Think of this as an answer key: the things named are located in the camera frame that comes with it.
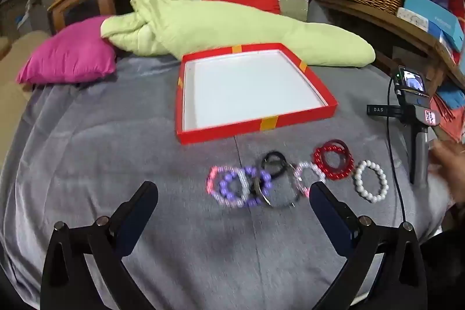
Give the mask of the person's right hand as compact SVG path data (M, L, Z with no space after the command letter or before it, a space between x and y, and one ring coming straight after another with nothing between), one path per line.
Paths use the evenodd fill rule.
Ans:
M445 180L456 203L464 203L464 144L434 139L429 155L433 165L430 173Z

